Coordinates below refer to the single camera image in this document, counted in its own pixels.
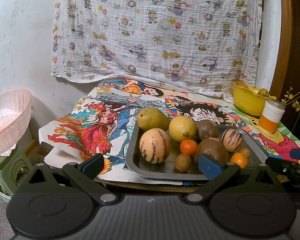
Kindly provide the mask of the kiwi with red sticker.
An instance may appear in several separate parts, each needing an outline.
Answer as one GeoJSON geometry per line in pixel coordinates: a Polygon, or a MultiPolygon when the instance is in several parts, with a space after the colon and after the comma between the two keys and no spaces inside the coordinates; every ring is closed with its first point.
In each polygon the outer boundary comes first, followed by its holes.
{"type": "Polygon", "coordinates": [[[202,154],[207,154],[222,164],[226,164],[228,161],[228,152],[223,143],[217,138],[206,138],[198,144],[196,150],[197,159],[202,154]]]}

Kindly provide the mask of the small brown longan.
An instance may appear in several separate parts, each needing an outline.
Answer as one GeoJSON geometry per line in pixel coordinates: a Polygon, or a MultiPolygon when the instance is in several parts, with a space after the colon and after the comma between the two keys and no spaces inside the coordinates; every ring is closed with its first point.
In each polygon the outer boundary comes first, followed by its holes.
{"type": "Polygon", "coordinates": [[[245,146],[242,146],[240,149],[239,149],[239,153],[245,155],[248,159],[250,158],[250,155],[251,155],[251,151],[249,150],[249,148],[245,147],[245,146]]]}
{"type": "Polygon", "coordinates": [[[175,168],[180,172],[187,172],[192,165],[192,159],[187,154],[180,154],[175,160],[175,168]]]}

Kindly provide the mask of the orange mandarin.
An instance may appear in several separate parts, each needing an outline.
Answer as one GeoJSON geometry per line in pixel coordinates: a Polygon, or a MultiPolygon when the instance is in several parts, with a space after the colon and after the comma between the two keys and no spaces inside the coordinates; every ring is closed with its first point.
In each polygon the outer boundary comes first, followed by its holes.
{"type": "Polygon", "coordinates": [[[197,147],[198,144],[194,140],[185,139],[180,143],[180,152],[193,157],[196,155],[197,147]]]}
{"type": "Polygon", "coordinates": [[[248,158],[243,153],[234,153],[230,158],[231,163],[239,165],[241,168],[246,168],[248,166],[248,158]]]}

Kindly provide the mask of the grey metal tray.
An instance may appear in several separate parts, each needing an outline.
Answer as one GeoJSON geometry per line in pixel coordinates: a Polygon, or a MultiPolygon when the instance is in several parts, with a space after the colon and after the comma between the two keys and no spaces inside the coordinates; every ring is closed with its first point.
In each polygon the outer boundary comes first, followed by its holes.
{"type": "MultiPolygon", "coordinates": [[[[233,129],[243,135],[243,146],[250,150],[248,168],[255,168],[258,164],[264,163],[268,157],[264,148],[258,140],[254,139],[248,132],[236,126],[233,129]]],[[[198,167],[198,159],[193,158],[192,166],[185,172],[179,172],[175,168],[175,159],[180,154],[179,143],[170,140],[171,151],[168,158],[160,164],[151,164],[143,157],[139,149],[139,142],[143,135],[142,129],[135,125],[126,153],[126,164],[136,175],[152,179],[154,181],[207,181],[207,177],[202,174],[198,167]]]]}

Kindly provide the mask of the yellow lemon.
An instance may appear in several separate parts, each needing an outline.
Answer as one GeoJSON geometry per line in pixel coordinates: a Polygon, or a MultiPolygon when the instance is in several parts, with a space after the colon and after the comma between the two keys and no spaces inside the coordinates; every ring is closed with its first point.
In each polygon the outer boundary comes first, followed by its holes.
{"type": "Polygon", "coordinates": [[[181,143],[186,139],[193,139],[196,136],[197,128],[194,121],[186,116],[176,116],[169,124],[170,137],[181,143]]]}

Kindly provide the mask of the green-yellow pear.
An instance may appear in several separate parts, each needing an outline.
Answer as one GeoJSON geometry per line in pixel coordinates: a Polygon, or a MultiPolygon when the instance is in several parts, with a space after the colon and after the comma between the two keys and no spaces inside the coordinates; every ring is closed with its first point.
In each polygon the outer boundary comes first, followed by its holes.
{"type": "Polygon", "coordinates": [[[153,128],[160,128],[166,131],[168,130],[170,119],[159,109],[148,107],[139,110],[136,122],[144,132],[153,128]]]}

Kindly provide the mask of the colourful anime poster mat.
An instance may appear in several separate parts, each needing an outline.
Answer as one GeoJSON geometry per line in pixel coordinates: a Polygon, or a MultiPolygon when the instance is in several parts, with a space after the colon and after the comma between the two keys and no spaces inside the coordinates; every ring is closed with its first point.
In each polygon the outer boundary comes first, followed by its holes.
{"type": "Polygon", "coordinates": [[[243,113],[221,99],[155,88],[138,81],[129,88],[120,88],[128,79],[105,79],[87,96],[82,97],[72,113],[39,129],[40,143],[53,147],[44,158],[47,165],[61,168],[70,162],[81,163],[96,153],[105,157],[105,166],[98,178],[105,181],[137,184],[181,185],[179,181],[146,179],[133,173],[126,164],[128,146],[143,107],[158,108],[168,117],[182,115],[177,105],[195,105],[205,109],[208,119],[219,124],[236,126],[264,146],[258,133],[243,119],[243,113]]]}

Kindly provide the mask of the white orange jar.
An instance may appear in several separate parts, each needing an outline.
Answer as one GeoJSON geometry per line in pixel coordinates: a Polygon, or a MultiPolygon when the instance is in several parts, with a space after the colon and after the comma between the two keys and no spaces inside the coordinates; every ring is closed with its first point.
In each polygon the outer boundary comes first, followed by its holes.
{"type": "Polygon", "coordinates": [[[263,112],[258,125],[268,133],[275,133],[285,112],[285,105],[276,100],[268,99],[264,104],[263,112]]]}

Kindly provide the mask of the dried yellow flower sprig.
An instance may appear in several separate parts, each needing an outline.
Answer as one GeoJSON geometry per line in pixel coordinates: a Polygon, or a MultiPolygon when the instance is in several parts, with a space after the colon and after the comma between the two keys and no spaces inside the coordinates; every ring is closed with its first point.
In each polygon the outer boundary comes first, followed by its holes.
{"type": "Polygon", "coordinates": [[[289,90],[285,93],[283,99],[280,102],[280,105],[286,107],[291,105],[296,112],[300,112],[300,91],[294,93],[293,88],[290,87],[289,90]]]}

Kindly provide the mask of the brown wooden headboard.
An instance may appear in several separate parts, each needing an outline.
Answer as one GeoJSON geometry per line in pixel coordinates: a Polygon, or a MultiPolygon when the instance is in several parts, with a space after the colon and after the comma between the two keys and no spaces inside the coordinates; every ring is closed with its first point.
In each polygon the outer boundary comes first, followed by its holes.
{"type": "Polygon", "coordinates": [[[281,0],[279,53],[270,94],[283,99],[300,91],[300,0],[281,0]]]}

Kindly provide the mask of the pear in yellow bowl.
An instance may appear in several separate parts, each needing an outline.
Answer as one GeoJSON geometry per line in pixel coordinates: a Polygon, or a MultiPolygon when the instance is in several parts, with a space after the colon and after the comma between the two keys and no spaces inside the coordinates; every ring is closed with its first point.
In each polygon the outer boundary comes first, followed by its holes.
{"type": "Polygon", "coordinates": [[[265,98],[268,98],[269,97],[269,92],[267,89],[265,88],[261,88],[258,93],[258,95],[262,96],[262,97],[265,97],[265,98]]]}

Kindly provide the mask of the yellow plastic bowl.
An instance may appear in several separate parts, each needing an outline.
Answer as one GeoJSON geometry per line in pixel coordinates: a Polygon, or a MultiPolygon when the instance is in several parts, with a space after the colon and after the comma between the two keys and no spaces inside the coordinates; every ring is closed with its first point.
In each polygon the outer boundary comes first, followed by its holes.
{"type": "Polygon", "coordinates": [[[260,88],[254,88],[248,86],[249,88],[241,88],[236,85],[237,82],[231,82],[234,86],[233,90],[233,102],[234,105],[240,109],[243,113],[260,116],[264,109],[264,104],[268,99],[276,100],[275,96],[270,96],[268,98],[258,95],[260,88]]]}

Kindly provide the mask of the apple in yellow bowl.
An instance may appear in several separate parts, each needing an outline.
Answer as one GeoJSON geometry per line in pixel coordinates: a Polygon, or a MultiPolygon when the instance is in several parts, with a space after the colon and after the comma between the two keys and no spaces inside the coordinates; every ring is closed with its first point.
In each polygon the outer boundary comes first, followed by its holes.
{"type": "Polygon", "coordinates": [[[238,87],[241,87],[241,88],[249,88],[245,83],[243,83],[243,82],[237,82],[236,83],[236,85],[238,86],[238,87]]]}

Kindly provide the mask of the pink plastic basket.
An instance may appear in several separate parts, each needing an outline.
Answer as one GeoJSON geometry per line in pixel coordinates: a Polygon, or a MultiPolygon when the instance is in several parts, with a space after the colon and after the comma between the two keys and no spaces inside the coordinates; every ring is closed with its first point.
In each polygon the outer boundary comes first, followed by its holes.
{"type": "Polygon", "coordinates": [[[31,101],[32,94],[26,89],[0,93],[0,155],[9,155],[26,132],[31,101]]]}

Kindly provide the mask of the white cartoon print cloth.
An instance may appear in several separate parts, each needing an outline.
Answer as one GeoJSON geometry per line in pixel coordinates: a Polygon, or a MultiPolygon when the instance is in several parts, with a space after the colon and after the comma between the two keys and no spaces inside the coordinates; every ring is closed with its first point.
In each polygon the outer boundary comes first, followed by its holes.
{"type": "Polygon", "coordinates": [[[56,0],[54,77],[124,77],[232,99],[254,86],[262,0],[56,0]]]}

